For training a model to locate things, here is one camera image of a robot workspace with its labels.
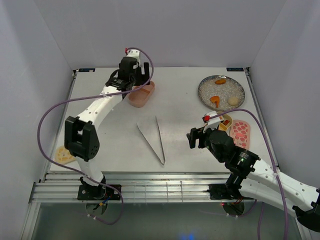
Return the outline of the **pink lunch box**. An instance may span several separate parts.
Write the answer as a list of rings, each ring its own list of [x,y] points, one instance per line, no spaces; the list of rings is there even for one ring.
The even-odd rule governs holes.
[[[149,84],[145,85],[143,88],[137,90],[139,86],[133,87],[133,92],[128,95],[129,103],[136,108],[142,108],[155,90],[155,83],[150,81]]]

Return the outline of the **metal tongs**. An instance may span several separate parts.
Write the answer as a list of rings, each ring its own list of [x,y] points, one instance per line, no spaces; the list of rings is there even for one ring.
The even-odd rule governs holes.
[[[166,164],[166,156],[157,116],[141,119],[136,125],[159,164],[164,166]]]

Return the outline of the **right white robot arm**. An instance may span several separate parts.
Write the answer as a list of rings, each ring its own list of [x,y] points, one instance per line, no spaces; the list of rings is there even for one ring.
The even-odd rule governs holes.
[[[255,153],[236,146],[226,132],[192,128],[186,135],[190,148],[206,148],[231,172],[225,183],[232,198],[256,199],[287,211],[300,224],[320,231],[320,190],[273,168]]]

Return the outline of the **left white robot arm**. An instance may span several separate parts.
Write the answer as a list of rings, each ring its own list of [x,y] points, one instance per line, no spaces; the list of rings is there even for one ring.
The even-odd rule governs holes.
[[[133,90],[133,87],[148,85],[150,65],[141,64],[140,51],[130,49],[122,58],[119,67],[105,83],[99,97],[76,117],[68,116],[64,123],[64,147],[79,158],[80,170],[84,173],[81,183],[89,185],[88,193],[100,200],[106,195],[104,175],[93,158],[97,155],[100,142],[98,127],[112,109]]]

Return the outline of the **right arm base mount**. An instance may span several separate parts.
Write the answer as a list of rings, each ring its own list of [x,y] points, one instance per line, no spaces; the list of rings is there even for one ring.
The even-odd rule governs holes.
[[[211,200],[239,200],[243,197],[236,185],[226,183],[209,184],[206,191]]]

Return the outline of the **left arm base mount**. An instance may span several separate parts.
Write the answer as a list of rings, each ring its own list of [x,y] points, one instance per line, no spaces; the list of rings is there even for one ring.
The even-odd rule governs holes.
[[[104,200],[120,200],[119,193],[110,187],[91,186],[82,184],[79,186],[77,200],[79,201],[104,201]]]

